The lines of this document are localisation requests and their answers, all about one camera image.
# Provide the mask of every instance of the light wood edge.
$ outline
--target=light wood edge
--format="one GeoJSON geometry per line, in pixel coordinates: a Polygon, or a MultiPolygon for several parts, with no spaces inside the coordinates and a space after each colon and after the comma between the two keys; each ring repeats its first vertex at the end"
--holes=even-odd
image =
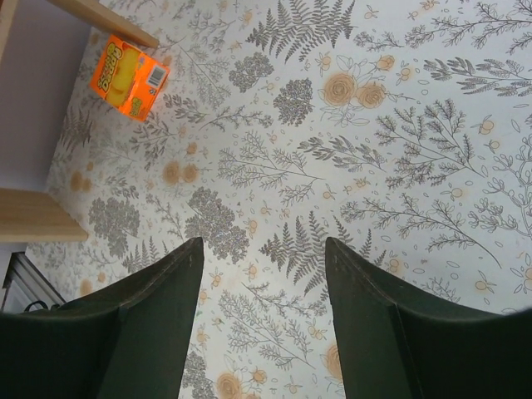
{"type": "Polygon", "coordinates": [[[49,194],[0,188],[0,243],[87,239],[88,233],[49,194]]]}
{"type": "Polygon", "coordinates": [[[2,63],[3,51],[9,38],[9,31],[15,11],[17,11],[18,0],[3,0],[0,5],[0,64],[2,63]]]}
{"type": "Polygon", "coordinates": [[[159,39],[143,31],[134,23],[113,12],[97,0],[48,0],[51,4],[62,8],[74,17],[97,27],[102,31],[114,33],[122,39],[157,48],[159,39]]]}

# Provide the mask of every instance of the wall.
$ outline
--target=wall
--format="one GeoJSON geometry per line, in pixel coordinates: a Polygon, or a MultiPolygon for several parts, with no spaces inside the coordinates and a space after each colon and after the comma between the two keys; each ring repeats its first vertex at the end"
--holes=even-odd
{"type": "Polygon", "coordinates": [[[89,28],[48,2],[20,0],[0,64],[0,187],[44,189],[89,28]]]}

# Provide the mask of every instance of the floral wallpaper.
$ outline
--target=floral wallpaper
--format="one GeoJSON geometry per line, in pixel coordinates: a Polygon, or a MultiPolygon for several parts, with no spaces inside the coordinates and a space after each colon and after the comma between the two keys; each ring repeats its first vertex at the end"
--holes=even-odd
{"type": "Polygon", "coordinates": [[[146,123],[115,112],[92,31],[47,183],[90,238],[27,254],[73,299],[204,237],[180,397],[344,396],[329,235],[454,303],[532,304],[531,0],[103,3],[170,78],[146,123]]]}

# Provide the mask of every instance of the wooden shelf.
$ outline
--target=wooden shelf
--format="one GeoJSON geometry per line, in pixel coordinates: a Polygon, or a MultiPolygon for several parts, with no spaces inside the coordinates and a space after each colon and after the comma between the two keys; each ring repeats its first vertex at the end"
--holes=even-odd
{"type": "Polygon", "coordinates": [[[0,243],[85,241],[87,237],[50,195],[0,189],[0,243]]]}
{"type": "Polygon", "coordinates": [[[17,5],[18,0],[0,0],[0,62],[2,62],[3,50],[7,44],[17,5]]]}

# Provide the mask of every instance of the cardboard box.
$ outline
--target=cardboard box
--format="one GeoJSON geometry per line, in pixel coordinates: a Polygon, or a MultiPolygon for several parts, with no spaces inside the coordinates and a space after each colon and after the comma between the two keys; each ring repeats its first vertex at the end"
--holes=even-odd
{"type": "Polygon", "coordinates": [[[90,86],[122,114],[144,121],[169,72],[137,47],[111,35],[90,86]]]}

